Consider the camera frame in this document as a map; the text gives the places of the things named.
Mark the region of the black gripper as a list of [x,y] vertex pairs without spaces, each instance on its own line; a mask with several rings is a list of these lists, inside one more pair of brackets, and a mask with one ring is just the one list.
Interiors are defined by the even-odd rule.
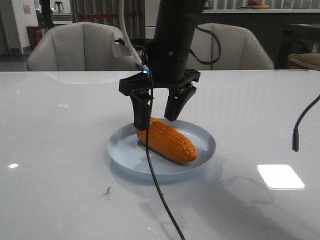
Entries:
[[144,131],[149,126],[153,88],[169,90],[164,117],[171,122],[178,118],[197,91],[193,82],[200,78],[199,71],[186,69],[188,55],[189,49],[169,48],[153,39],[144,41],[142,59],[148,69],[119,81],[119,91],[131,99],[135,128]]

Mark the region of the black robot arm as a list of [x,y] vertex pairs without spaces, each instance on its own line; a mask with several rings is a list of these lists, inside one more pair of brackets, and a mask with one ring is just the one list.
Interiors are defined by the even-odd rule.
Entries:
[[134,126],[145,130],[151,117],[150,90],[169,90],[164,117],[175,121],[187,101],[196,93],[193,82],[200,72],[187,69],[187,60],[197,21],[204,9],[203,0],[162,0],[159,4],[154,38],[143,40],[143,56],[133,48],[124,23],[121,22],[124,43],[142,71],[119,81],[119,91],[129,96],[134,114]]

